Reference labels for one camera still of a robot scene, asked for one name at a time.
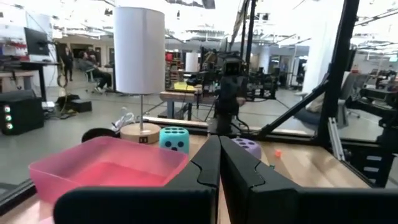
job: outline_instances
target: white pillar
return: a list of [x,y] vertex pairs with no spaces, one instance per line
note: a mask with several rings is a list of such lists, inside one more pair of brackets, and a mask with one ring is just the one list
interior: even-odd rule
[[[34,29],[40,32],[45,32],[47,34],[47,40],[52,41],[52,26],[50,16],[37,14],[33,12],[26,13],[26,27]],[[57,61],[57,53],[55,51],[55,46],[49,44],[49,55],[29,55],[31,61],[42,61],[44,59],[50,60],[51,62]],[[45,86],[57,86],[58,69],[57,66],[49,65],[43,68],[44,72],[44,83]],[[33,84],[35,86],[40,86],[39,73],[34,75]]]
[[317,87],[328,71],[344,0],[325,0],[313,2],[318,12],[312,19],[313,27],[307,71],[303,83],[303,92],[309,93]]
[[269,59],[271,57],[271,50],[269,46],[265,46],[261,49],[259,57],[259,67],[263,67],[263,72],[268,73]]
[[165,16],[148,8],[151,4],[140,3],[118,1],[113,11],[116,90],[160,93],[164,89]]
[[185,54],[185,71],[186,72],[197,72],[198,71],[198,58],[199,58],[199,55],[196,52]]

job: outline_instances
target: person sitting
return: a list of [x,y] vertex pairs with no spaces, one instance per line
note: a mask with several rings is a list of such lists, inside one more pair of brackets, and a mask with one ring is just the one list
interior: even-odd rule
[[94,69],[92,71],[93,78],[100,78],[98,86],[94,88],[94,91],[102,93],[104,91],[104,86],[111,88],[112,86],[112,76],[108,72],[102,72],[98,69],[98,67],[93,64],[93,62],[89,61],[89,56],[86,52],[81,51],[79,53],[79,66],[82,71],[88,71]]

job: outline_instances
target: green light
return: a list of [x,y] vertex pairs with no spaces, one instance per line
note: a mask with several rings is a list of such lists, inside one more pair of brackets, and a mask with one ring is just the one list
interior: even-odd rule
[[8,129],[8,130],[11,130],[12,128],[14,128],[13,125],[12,125],[11,123],[8,123],[8,124],[7,124],[7,129]]
[[10,113],[10,111],[11,111],[11,108],[8,105],[4,106],[4,112]]

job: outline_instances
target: orange object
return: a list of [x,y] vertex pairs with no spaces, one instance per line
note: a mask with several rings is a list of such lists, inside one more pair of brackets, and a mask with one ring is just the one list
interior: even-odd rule
[[280,158],[281,155],[282,155],[282,151],[279,150],[279,149],[277,149],[277,150],[275,151],[275,156],[278,157],[278,158]]

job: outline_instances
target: lamp base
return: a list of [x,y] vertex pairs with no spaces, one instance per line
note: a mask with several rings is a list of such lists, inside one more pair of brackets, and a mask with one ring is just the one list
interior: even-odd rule
[[160,129],[156,124],[144,123],[141,131],[139,123],[129,124],[120,129],[120,138],[143,144],[153,144],[159,141]]

